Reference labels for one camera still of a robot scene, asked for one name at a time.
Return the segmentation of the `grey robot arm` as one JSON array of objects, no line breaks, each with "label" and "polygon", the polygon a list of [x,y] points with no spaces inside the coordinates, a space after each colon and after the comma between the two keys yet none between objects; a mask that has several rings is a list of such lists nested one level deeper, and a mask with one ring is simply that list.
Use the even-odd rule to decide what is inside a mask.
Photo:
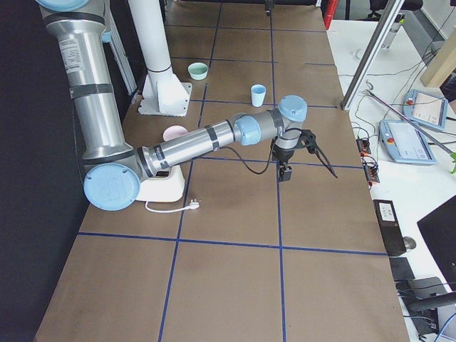
[{"label": "grey robot arm", "polygon": [[136,201],[176,202],[185,187],[181,164],[232,143],[270,140],[269,158],[279,162],[281,180],[291,174],[288,162],[295,150],[316,153],[315,135],[303,129],[307,104],[297,95],[261,113],[238,113],[155,146],[133,148],[124,138],[103,50],[110,31],[109,2],[41,1],[39,6],[46,30],[58,40],[81,124],[83,189],[93,206],[116,211]]}]

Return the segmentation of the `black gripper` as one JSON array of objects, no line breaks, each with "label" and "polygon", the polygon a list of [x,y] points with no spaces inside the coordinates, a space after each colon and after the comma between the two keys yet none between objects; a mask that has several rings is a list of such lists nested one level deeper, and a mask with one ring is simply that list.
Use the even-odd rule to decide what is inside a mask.
[{"label": "black gripper", "polygon": [[274,0],[265,0],[264,1],[264,10],[267,16],[271,16],[272,10],[274,8]]},{"label": "black gripper", "polygon": [[289,160],[294,151],[306,148],[310,154],[316,153],[316,135],[311,130],[289,128],[278,137],[272,146],[272,157],[279,162],[279,181],[287,182],[292,176]]}]

